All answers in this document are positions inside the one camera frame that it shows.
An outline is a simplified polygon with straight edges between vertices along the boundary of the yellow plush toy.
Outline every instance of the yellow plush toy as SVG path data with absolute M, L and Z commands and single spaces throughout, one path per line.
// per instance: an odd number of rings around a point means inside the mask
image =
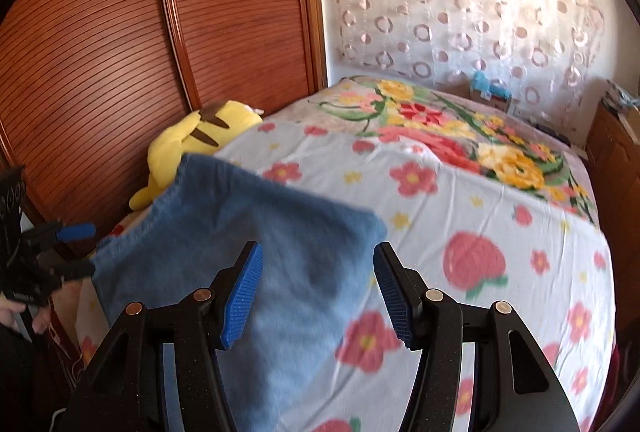
M 261 122 L 249 106 L 229 100 L 205 106 L 165 129 L 149 146 L 149 184 L 133 194 L 130 208 L 146 208 L 173 183 L 185 152 L 211 155 Z

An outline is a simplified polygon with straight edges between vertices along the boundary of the screw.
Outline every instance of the screw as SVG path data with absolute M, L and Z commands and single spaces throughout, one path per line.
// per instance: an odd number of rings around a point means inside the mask
M 193 298 L 198 302 L 204 302 L 205 300 L 209 300 L 212 295 L 213 293 L 209 289 L 201 287 L 193 293 Z
M 140 302 L 132 302 L 125 310 L 127 315 L 137 315 L 142 311 L 142 304 Z
M 511 313 L 511 304 L 505 302 L 504 300 L 500 300 L 495 303 L 495 308 L 497 311 L 502 313 L 503 315 L 508 315 Z
M 440 302 L 444 298 L 442 291 L 440 291 L 439 289 L 428 289 L 427 293 L 425 293 L 424 295 L 432 302 Z

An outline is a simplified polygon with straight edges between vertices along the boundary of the wooden nightstand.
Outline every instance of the wooden nightstand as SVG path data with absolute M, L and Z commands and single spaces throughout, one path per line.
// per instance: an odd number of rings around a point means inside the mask
M 600 228 L 616 289 L 616 327 L 640 316 L 640 147 L 617 115 L 600 104 L 586 145 Z

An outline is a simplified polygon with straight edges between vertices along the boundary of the human hand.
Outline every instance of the human hand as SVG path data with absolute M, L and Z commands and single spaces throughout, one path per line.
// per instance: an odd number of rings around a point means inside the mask
M 4 296 L 4 293 L 0 293 L 0 324 L 14 331 L 18 331 L 18 322 L 15 321 L 15 314 L 22 313 L 25 307 L 25 304 L 22 302 L 9 300 Z M 33 317 L 33 331 L 38 335 L 44 333 L 49 327 L 50 322 L 50 306 L 41 307 L 36 316 Z

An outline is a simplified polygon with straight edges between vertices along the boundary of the patterned curtain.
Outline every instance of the patterned curtain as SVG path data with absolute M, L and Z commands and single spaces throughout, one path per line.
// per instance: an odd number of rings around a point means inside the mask
M 540 122 L 573 128 L 605 27 L 600 0 L 335 0 L 340 54 L 439 88 L 476 70 Z

